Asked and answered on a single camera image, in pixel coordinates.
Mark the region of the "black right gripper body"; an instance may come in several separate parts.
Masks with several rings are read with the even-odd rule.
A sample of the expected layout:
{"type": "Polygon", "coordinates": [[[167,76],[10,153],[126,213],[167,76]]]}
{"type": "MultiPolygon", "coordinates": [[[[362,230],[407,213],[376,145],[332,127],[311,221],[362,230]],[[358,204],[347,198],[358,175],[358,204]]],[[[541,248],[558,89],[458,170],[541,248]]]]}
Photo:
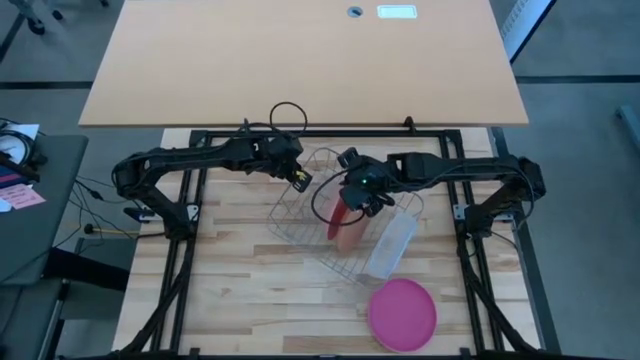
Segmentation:
{"type": "Polygon", "coordinates": [[[393,171],[388,162],[361,155],[350,147],[339,155],[346,171],[339,194],[342,198],[368,197],[393,192],[393,171]]]}

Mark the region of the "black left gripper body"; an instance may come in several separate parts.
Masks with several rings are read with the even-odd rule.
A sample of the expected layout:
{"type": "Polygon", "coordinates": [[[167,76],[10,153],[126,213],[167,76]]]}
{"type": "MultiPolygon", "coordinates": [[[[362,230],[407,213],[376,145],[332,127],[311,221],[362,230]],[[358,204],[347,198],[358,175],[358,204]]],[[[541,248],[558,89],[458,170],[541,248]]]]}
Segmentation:
{"type": "Polygon", "coordinates": [[[294,190],[303,193],[313,177],[298,162],[302,152],[302,145],[296,137],[274,137],[264,147],[265,158],[259,171],[286,180],[294,190]]]}

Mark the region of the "orange plate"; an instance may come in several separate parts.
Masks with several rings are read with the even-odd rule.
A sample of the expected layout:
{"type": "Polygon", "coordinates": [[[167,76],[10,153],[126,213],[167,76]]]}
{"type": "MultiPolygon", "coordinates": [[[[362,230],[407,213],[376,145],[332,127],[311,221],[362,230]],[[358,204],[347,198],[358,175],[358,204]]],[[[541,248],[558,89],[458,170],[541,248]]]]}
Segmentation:
{"type": "Polygon", "coordinates": [[[370,218],[364,216],[352,225],[340,227],[335,237],[338,252],[342,255],[350,253],[360,243],[369,223],[370,218]]]}

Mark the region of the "grey wire dish rack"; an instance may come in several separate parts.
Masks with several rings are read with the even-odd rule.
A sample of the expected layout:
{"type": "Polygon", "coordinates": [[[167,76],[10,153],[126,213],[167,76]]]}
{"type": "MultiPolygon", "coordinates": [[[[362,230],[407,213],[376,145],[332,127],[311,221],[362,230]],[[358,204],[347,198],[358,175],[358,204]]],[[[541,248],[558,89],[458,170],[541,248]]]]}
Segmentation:
{"type": "MultiPolygon", "coordinates": [[[[330,148],[319,148],[311,153],[304,164],[313,177],[303,193],[287,188],[268,216],[269,229],[276,236],[298,247],[303,253],[320,261],[351,282],[374,286],[387,279],[377,279],[366,273],[371,253],[389,222],[398,213],[413,216],[417,222],[424,210],[422,197],[415,193],[393,194],[395,205],[384,207],[370,223],[360,243],[348,254],[338,252],[335,238],[327,239],[331,213],[339,195],[341,166],[338,153],[330,148]]],[[[348,212],[340,227],[352,225],[365,215],[348,212]]]]}

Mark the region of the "magenta plate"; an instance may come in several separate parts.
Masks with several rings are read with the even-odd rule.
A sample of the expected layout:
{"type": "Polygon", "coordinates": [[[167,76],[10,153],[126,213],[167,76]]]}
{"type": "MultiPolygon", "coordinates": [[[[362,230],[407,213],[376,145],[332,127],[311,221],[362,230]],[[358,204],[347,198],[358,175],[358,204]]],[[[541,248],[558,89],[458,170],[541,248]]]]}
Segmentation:
{"type": "Polygon", "coordinates": [[[416,352],[425,347],[435,334],[435,301],[424,287],[413,280],[389,280],[371,295],[367,322],[373,337],[387,350],[416,352]]]}

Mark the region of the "translucent white cutlery holder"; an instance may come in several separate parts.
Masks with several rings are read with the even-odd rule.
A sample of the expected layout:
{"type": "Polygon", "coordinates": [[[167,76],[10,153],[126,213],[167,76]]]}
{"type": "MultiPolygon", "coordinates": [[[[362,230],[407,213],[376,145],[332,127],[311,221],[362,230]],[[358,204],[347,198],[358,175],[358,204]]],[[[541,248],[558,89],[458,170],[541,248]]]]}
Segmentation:
{"type": "Polygon", "coordinates": [[[418,227],[417,220],[398,213],[389,222],[376,243],[366,267],[366,273],[377,279],[387,279],[399,264],[418,227]]]}

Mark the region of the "tan desk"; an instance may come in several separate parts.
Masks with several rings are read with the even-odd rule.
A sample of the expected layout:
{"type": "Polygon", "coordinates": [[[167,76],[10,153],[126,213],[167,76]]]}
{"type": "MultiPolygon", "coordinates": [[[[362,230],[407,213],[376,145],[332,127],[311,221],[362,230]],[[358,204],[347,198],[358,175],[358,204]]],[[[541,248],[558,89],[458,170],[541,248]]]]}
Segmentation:
{"type": "Polygon", "coordinates": [[[126,0],[84,126],[528,123],[488,0],[126,0]],[[381,19],[379,5],[415,5],[381,19]],[[349,17],[360,7],[363,15],[349,17]]]}

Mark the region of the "small black electronics box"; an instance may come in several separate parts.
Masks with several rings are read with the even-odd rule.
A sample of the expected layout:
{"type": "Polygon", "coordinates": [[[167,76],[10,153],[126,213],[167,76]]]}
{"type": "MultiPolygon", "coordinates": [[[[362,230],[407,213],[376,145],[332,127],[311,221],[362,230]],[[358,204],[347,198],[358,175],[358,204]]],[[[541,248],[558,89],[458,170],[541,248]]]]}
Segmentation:
{"type": "Polygon", "coordinates": [[[139,223],[149,223],[156,216],[152,210],[147,208],[126,207],[123,209],[123,212],[139,223]]]}

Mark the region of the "white desk socket plate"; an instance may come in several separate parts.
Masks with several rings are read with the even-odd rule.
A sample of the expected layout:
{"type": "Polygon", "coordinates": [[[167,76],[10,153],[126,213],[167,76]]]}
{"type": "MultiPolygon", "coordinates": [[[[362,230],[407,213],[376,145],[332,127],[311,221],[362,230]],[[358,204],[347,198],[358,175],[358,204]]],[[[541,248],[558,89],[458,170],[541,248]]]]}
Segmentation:
{"type": "Polygon", "coordinates": [[[416,19],[418,12],[415,5],[379,5],[377,15],[381,19],[416,19]]]}

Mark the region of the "black-tipped yellow rod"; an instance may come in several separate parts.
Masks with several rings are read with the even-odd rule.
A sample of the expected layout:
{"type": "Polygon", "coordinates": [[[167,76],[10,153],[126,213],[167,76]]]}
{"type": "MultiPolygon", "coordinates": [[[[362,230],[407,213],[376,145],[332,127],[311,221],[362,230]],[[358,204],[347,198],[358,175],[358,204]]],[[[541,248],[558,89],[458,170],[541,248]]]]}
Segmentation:
{"type": "Polygon", "coordinates": [[[92,224],[86,224],[83,227],[83,232],[86,235],[89,235],[89,234],[114,234],[114,235],[123,235],[123,236],[128,236],[128,237],[135,237],[135,236],[138,235],[137,232],[127,232],[127,231],[122,231],[122,230],[103,229],[103,228],[94,227],[92,224]]]}

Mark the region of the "silver perforated computer case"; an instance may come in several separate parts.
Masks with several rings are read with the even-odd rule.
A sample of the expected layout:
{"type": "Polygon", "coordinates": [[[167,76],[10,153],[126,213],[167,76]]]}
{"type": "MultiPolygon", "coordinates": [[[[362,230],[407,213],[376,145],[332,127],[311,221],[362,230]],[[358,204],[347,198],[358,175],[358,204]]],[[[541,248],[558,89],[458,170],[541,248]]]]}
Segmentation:
{"type": "Polygon", "coordinates": [[[500,28],[504,48],[511,64],[515,62],[556,1],[516,1],[500,28]]]}

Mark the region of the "black desk support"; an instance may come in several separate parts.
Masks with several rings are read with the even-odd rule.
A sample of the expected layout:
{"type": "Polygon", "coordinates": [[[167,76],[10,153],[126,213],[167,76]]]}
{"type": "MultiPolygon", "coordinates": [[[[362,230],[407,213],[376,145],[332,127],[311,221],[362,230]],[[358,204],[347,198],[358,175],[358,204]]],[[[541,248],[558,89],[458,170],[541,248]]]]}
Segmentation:
{"type": "Polygon", "coordinates": [[[48,253],[41,278],[67,279],[125,292],[129,271],[66,250],[52,248],[48,253]]]}

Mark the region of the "grey side desk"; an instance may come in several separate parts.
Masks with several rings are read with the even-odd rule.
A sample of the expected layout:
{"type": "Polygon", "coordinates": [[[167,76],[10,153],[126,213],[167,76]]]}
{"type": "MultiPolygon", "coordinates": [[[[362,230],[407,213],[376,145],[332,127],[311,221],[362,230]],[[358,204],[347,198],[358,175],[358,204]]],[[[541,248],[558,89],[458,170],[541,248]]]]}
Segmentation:
{"type": "Polygon", "coordinates": [[[41,278],[62,220],[88,138],[49,135],[36,141],[47,162],[33,185],[44,201],[0,213],[0,286],[28,285],[41,278]]]}

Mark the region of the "white paper sheet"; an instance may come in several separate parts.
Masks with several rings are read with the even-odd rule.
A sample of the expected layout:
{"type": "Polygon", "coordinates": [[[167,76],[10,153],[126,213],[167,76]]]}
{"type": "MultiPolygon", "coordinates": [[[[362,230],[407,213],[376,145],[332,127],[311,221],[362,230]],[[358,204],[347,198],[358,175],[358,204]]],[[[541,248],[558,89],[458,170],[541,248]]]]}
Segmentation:
{"type": "Polygon", "coordinates": [[[0,153],[18,165],[26,165],[36,152],[37,124],[18,124],[0,119],[0,153]]]}

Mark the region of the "pink paper note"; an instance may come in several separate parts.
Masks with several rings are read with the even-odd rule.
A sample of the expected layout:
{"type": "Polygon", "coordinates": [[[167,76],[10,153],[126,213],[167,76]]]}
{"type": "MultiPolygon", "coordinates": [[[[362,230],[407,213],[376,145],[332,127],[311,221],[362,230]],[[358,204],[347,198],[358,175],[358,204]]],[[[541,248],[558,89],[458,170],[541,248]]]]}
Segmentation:
{"type": "Polygon", "coordinates": [[[45,199],[31,185],[17,184],[0,189],[0,213],[20,210],[44,202],[45,199]]]}

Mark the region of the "black office chair base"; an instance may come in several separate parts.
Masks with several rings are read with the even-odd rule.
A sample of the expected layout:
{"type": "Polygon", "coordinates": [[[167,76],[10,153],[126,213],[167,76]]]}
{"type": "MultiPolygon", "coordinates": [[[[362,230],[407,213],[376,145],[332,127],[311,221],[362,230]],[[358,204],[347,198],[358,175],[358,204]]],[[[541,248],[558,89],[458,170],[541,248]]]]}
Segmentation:
{"type": "Polygon", "coordinates": [[[4,0],[13,5],[27,20],[29,30],[35,35],[44,35],[46,26],[60,22],[64,16],[57,8],[58,0],[4,0]]]}

